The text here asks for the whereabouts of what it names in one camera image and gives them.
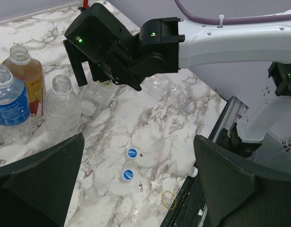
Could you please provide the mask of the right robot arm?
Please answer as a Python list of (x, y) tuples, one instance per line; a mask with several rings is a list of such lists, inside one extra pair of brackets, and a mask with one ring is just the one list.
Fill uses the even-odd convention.
[(200, 226), (291, 227), (291, 172), (262, 166), (249, 158), (275, 147), (266, 133), (291, 113), (291, 10), (274, 15), (216, 20), (187, 16), (147, 21), (136, 35), (100, 3), (94, 3), (65, 32), (66, 49), (80, 87), (112, 80), (141, 91), (158, 73), (176, 73), (198, 65), (267, 61), (267, 83), (251, 106), (223, 115), (216, 137), (197, 135), (194, 153), (206, 203)]

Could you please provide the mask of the blue label water bottle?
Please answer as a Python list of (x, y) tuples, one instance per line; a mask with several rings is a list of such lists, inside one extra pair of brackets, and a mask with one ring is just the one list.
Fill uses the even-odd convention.
[(7, 144), (26, 143), (32, 137), (27, 88), (0, 64), (0, 138)]

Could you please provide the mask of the orange label clear bottle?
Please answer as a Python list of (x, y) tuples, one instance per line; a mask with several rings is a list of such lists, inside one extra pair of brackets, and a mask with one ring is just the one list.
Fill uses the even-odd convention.
[(100, 113), (109, 104), (115, 85), (111, 80), (94, 81), (91, 72), (87, 75), (87, 82), (88, 84), (83, 87), (80, 94), (81, 114), (91, 117)]

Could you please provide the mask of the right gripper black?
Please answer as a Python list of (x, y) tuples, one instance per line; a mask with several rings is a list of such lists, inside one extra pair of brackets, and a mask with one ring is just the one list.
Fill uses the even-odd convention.
[(113, 80), (141, 91), (146, 77), (162, 72), (157, 51), (137, 52), (138, 37), (101, 3), (94, 3), (70, 24), (63, 45), (79, 87), (87, 85), (82, 63), (90, 63), (95, 80)]

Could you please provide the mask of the golden energy drink bottle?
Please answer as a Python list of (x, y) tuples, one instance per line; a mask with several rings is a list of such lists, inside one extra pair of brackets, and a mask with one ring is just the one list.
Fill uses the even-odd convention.
[(10, 48), (9, 57), (2, 64), (8, 67), (14, 77), (24, 82), (31, 116), (42, 116), (46, 88), (41, 63), (32, 58), (25, 47), (14, 45)]

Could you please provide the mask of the blue white bottle cap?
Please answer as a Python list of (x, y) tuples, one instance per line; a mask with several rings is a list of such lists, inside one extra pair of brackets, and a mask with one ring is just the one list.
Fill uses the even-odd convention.
[(121, 178), (125, 182), (130, 182), (134, 178), (134, 172), (131, 169), (124, 169)]

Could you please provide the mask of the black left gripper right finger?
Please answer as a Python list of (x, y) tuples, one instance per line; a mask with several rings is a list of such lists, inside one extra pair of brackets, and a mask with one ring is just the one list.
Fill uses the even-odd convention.
[(291, 227), (291, 174), (194, 138), (198, 173), (213, 227)]

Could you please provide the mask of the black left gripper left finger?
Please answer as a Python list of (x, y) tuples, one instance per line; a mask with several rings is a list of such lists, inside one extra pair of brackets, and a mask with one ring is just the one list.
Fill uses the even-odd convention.
[(62, 227), (85, 140), (79, 133), (0, 167), (0, 227)]

